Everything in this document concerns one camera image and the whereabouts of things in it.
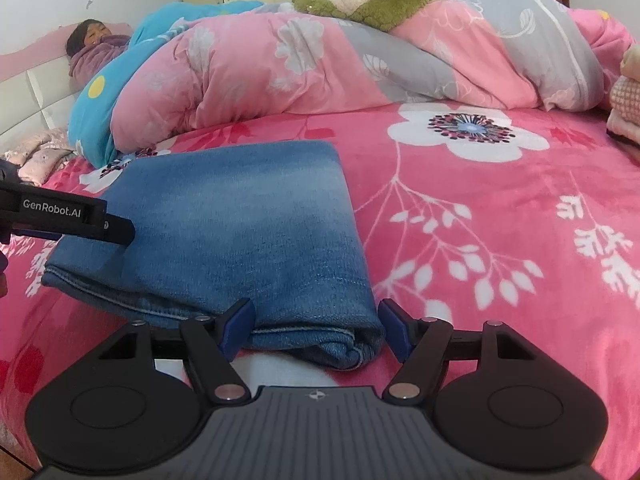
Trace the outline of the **blue denim jeans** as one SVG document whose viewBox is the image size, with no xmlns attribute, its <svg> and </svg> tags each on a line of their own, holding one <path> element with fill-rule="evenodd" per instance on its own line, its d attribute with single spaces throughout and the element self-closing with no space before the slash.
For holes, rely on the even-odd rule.
<svg viewBox="0 0 640 480">
<path fill-rule="evenodd" d="M 371 362 L 376 315 L 334 147 L 294 141 L 140 158 L 104 191 L 127 246 L 66 236 L 43 284 L 126 318 L 174 328 L 249 299 L 247 347 L 336 370 Z"/>
</svg>

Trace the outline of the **blue floral quilt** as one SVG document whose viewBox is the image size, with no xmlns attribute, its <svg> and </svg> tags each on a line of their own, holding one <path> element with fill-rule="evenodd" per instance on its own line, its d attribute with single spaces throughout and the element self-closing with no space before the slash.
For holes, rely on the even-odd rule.
<svg viewBox="0 0 640 480">
<path fill-rule="evenodd" d="M 256 0 L 221 4 L 173 2 L 149 14 L 128 40 L 126 49 L 104 63 L 87 80 L 70 112 L 68 142 L 96 168 L 117 157 L 111 120 L 117 98 L 134 73 L 160 47 L 201 18 L 233 15 L 262 6 Z"/>
</svg>

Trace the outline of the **white pink padded headboard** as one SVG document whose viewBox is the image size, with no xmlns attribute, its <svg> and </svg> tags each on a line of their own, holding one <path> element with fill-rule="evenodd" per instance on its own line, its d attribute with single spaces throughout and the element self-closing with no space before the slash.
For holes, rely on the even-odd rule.
<svg viewBox="0 0 640 480">
<path fill-rule="evenodd" d="M 64 128 L 79 94 L 68 76 L 65 45 L 72 25 L 60 27 L 22 50 L 1 57 L 1 151 L 28 136 Z"/>
</svg>

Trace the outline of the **pink floral bed sheet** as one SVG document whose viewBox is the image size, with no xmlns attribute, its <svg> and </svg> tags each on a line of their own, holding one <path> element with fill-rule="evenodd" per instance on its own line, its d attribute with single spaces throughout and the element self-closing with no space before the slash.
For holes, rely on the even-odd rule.
<svg viewBox="0 0 640 480">
<path fill-rule="evenodd" d="M 99 194 L 136 158 L 250 143 L 321 140 L 340 153 L 376 300 L 458 330 L 503 320 L 579 377 L 608 410 L 593 465 L 607 479 L 639 469 L 639 165 L 599 115 L 509 110 L 503 146 L 471 155 L 436 139 L 454 104 L 280 115 L 176 136 L 93 169 L 76 158 L 47 188 Z M 122 319 L 42 287 L 55 242 L 14 237 L 1 299 L 1 447 L 38 467 L 24 427 L 34 393 L 111 335 Z M 375 385 L 399 365 L 385 348 L 353 372 L 284 353 L 233 363 L 260 385 Z"/>
</svg>

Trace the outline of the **person in purple jacket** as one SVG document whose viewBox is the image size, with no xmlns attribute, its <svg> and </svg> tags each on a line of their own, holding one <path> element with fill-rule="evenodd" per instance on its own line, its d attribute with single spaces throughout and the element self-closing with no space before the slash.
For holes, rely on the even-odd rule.
<svg viewBox="0 0 640 480">
<path fill-rule="evenodd" d="M 130 37 L 115 34 L 104 23 L 89 18 L 78 24 L 67 38 L 65 52 L 70 79 L 81 89 L 102 68 L 124 52 Z"/>
</svg>

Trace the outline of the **pink grey floral duvet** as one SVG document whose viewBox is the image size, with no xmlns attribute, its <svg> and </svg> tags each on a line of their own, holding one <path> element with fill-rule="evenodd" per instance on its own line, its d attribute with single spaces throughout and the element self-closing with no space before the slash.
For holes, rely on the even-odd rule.
<svg viewBox="0 0 640 480">
<path fill-rule="evenodd" d="M 185 24 L 124 85 L 110 129 L 132 153 L 238 120 L 390 103 L 582 112 L 605 102 L 633 41 L 556 0 L 434 0 L 389 32 L 262 6 Z"/>
</svg>

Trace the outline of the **pink checked folded garment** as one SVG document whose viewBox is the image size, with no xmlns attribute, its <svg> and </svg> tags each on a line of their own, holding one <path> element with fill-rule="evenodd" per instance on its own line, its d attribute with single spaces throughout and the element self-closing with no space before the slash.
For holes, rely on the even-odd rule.
<svg viewBox="0 0 640 480">
<path fill-rule="evenodd" d="M 639 143 L 640 91 L 639 83 L 621 76 L 610 92 L 611 113 L 606 126 L 618 136 Z"/>
</svg>

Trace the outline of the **cream folded garment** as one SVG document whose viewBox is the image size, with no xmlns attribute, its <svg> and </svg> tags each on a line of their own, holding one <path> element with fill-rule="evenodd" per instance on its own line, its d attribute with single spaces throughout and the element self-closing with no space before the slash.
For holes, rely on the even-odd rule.
<svg viewBox="0 0 640 480">
<path fill-rule="evenodd" d="M 633 44 L 625 52 L 620 62 L 620 74 L 634 81 L 640 81 L 640 44 Z"/>
</svg>

